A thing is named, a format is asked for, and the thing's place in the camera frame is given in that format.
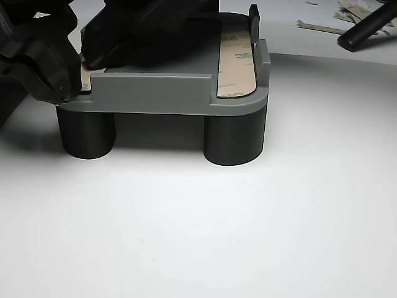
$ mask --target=white background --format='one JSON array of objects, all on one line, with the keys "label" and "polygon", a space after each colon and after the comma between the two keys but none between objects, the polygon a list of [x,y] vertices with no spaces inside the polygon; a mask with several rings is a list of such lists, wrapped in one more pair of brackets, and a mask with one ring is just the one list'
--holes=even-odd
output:
[{"label": "white background", "polygon": [[22,103],[0,133],[0,297],[395,297],[397,69],[271,59],[242,166],[203,157],[201,117],[163,115],[118,115],[115,148],[77,160],[54,107]]}]

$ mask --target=white surface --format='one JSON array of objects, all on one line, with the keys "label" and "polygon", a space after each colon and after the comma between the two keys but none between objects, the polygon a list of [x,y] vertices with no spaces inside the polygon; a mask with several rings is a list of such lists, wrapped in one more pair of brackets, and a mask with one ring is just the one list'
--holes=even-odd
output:
[{"label": "white surface", "polygon": [[202,118],[119,115],[63,152],[55,110],[0,134],[0,297],[394,297],[395,66],[272,55],[263,154],[225,168]]}]

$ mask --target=black plastic part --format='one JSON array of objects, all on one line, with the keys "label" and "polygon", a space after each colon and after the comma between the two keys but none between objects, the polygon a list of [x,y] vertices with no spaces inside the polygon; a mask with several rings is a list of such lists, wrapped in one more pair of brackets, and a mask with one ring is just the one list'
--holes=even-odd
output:
[{"label": "black plastic part", "polygon": [[217,165],[235,166],[263,150],[267,106],[244,116],[206,116],[204,155]]},{"label": "black plastic part", "polygon": [[18,81],[0,79],[0,127],[26,95],[27,91]]},{"label": "black plastic part", "polygon": [[177,35],[193,12],[219,11],[219,0],[106,0],[105,3],[81,34],[81,52],[91,70],[129,64],[132,53],[163,43],[169,35]]},{"label": "black plastic part", "polygon": [[342,34],[337,42],[346,50],[354,52],[361,43],[366,41],[387,23],[391,22],[395,17],[397,17],[397,1],[388,1],[370,16]]},{"label": "black plastic part", "polygon": [[113,113],[70,112],[56,107],[63,148],[70,155],[92,160],[109,153],[116,139]]},{"label": "black plastic part", "polygon": [[[0,1],[0,64],[8,64],[6,66],[11,68],[22,65],[19,67],[22,71],[14,70],[12,75],[14,79],[20,78],[29,92],[49,89],[50,92],[32,93],[39,101],[61,104],[73,99],[81,90],[81,60],[68,40],[78,20],[69,2]],[[36,12],[49,16],[37,19],[34,18]],[[23,68],[30,72],[28,76],[24,75]]]}]

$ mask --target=paper scrap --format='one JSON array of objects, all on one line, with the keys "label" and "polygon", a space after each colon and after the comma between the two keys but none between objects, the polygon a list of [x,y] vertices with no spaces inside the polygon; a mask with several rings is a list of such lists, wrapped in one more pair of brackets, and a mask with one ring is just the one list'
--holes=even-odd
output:
[{"label": "paper scrap", "polygon": [[328,32],[328,33],[339,34],[339,35],[342,35],[343,33],[345,33],[345,30],[324,27],[324,26],[318,26],[318,25],[312,25],[312,24],[305,24],[301,20],[298,20],[298,24],[296,25],[296,28],[310,29],[310,30]]},{"label": "paper scrap", "polygon": [[338,12],[335,12],[334,19],[344,20],[346,22],[354,23],[354,20],[351,17],[345,14],[340,14]]},{"label": "paper scrap", "polygon": [[[348,0],[341,0],[339,4],[353,15],[358,17],[360,20],[364,20],[368,17],[372,12],[368,11],[366,8],[360,7],[358,5],[353,6]],[[393,23],[390,22],[387,26],[394,27]]]},{"label": "paper scrap", "polygon": [[357,5],[360,6],[362,9],[365,9],[366,11],[368,10],[368,5],[364,0],[359,0],[357,2]]},{"label": "paper scrap", "polygon": [[104,73],[103,70],[88,70],[83,64],[81,64],[81,91],[91,91],[91,73]]},{"label": "paper scrap", "polygon": [[358,17],[356,17],[355,15],[353,15],[353,14],[348,14],[349,15],[349,17],[351,17],[352,18],[352,20],[356,23],[356,24],[358,24],[359,22],[361,22],[361,19],[360,18],[358,18]]}]

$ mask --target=cylinder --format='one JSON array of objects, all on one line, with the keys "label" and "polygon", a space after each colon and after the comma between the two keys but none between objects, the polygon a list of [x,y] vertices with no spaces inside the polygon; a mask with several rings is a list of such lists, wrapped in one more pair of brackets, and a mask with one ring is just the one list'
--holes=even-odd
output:
[{"label": "cylinder", "polygon": [[342,34],[337,42],[350,52],[366,41],[370,36],[382,29],[387,23],[397,16],[397,1],[388,1],[370,16],[359,22],[356,26]]},{"label": "cylinder", "polygon": [[204,155],[214,164],[234,166],[257,158],[263,149],[267,106],[243,116],[206,116]]},{"label": "cylinder", "polygon": [[113,113],[71,112],[56,107],[63,148],[70,155],[92,160],[109,153],[116,139]]}]

